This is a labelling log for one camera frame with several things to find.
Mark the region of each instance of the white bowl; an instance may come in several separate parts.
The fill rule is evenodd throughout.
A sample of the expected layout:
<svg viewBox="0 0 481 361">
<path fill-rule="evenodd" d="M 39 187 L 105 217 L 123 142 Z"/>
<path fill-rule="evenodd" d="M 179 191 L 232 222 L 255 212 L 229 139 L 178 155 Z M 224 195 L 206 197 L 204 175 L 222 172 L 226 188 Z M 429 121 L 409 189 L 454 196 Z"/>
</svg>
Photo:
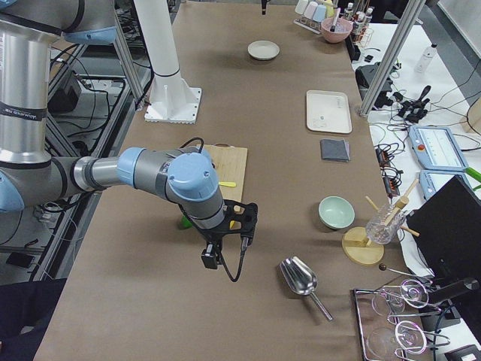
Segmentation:
<svg viewBox="0 0 481 361">
<path fill-rule="evenodd" d="M 250 43 L 247 51 L 252 58 L 257 60 L 271 60 L 279 54 L 279 47 L 272 41 L 259 40 Z"/>
</svg>

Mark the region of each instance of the green object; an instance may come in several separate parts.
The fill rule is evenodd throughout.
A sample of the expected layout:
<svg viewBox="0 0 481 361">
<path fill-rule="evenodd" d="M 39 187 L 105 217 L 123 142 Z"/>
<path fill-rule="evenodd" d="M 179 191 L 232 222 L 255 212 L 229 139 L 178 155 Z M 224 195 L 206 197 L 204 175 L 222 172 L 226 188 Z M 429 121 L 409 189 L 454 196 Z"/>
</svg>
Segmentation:
<svg viewBox="0 0 481 361">
<path fill-rule="evenodd" d="M 190 223 L 190 220 L 188 220 L 186 216 L 182 216 L 182 219 L 180 220 L 180 227 L 183 229 L 188 229 L 192 227 L 192 223 Z"/>
<path fill-rule="evenodd" d="M 330 196 L 319 204 L 319 217 L 329 228 L 346 228 L 354 221 L 354 208 L 346 199 Z"/>
<path fill-rule="evenodd" d="M 479 173 L 476 169 L 472 169 L 471 167 L 467 167 L 464 172 L 471 176 L 472 178 L 474 178 L 475 180 L 477 180 L 478 182 L 481 183 L 481 173 Z M 479 188 L 481 188 L 481 184 L 477 187 L 474 187 L 473 190 L 478 190 Z"/>
</svg>

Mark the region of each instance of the white bottle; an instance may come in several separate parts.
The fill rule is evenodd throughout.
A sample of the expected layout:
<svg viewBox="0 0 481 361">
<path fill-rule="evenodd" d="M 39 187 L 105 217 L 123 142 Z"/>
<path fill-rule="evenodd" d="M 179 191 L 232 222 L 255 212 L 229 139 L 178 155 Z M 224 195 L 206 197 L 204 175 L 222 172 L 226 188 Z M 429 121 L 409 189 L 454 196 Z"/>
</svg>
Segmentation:
<svg viewBox="0 0 481 361">
<path fill-rule="evenodd" d="M 358 18 L 352 25 L 352 34 L 359 35 L 361 34 L 362 24 L 364 24 L 364 13 L 359 13 Z"/>
<path fill-rule="evenodd" d="M 353 9 L 354 8 L 354 4 L 352 2 L 350 2 L 349 4 L 347 4 L 347 8 L 344 9 L 344 15 L 343 15 L 343 18 L 346 19 L 346 20 L 349 20 L 351 21 L 352 19 L 352 12 L 353 12 Z"/>
<path fill-rule="evenodd" d="M 366 10 L 366 16 L 364 18 L 364 27 L 367 28 L 369 27 L 369 23 L 373 19 L 373 8 L 368 8 Z"/>
<path fill-rule="evenodd" d="M 414 70 L 418 71 L 419 73 L 424 73 L 428 65 L 431 63 L 431 60 L 437 54 L 437 44 L 432 44 L 430 47 L 426 47 L 424 53 L 422 53 L 421 59 L 419 59 L 418 63 L 414 67 Z"/>
</svg>

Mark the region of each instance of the wooden cutting board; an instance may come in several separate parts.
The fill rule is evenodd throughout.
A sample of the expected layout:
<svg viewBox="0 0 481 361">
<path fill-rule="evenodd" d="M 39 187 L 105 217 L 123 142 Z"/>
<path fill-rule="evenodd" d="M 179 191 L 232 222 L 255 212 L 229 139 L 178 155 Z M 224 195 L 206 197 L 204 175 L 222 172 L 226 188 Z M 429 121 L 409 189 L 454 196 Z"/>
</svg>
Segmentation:
<svg viewBox="0 0 481 361">
<path fill-rule="evenodd" d="M 242 202 L 244 175 L 247 163 L 247 148 L 206 145 L 212 156 L 220 182 L 235 182 L 236 187 L 220 186 L 224 199 Z"/>
</svg>

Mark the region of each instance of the metal frame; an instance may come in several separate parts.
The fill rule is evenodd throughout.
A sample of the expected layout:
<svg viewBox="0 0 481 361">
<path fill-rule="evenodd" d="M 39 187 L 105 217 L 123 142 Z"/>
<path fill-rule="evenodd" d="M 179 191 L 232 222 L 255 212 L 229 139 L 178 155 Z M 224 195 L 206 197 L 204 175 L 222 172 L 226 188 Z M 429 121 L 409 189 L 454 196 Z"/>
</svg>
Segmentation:
<svg viewBox="0 0 481 361">
<path fill-rule="evenodd" d="M 374 75 L 374 79 L 369 86 L 369 90 L 362 101 L 361 107 L 359 108 L 359 114 L 361 117 L 367 117 L 373 108 L 374 102 L 379 96 L 380 90 L 382 89 L 386 78 L 389 76 L 392 66 L 395 63 L 395 60 L 398 57 L 398 54 L 411 31 L 411 28 L 413 27 L 413 24 L 419 16 L 424 3 L 425 0 L 409 0 L 407 3 L 406 10 L 404 10 L 403 16 L 401 17 L 398 27 L 392 36 L 383 60 L 381 61 L 376 75 Z"/>
</svg>

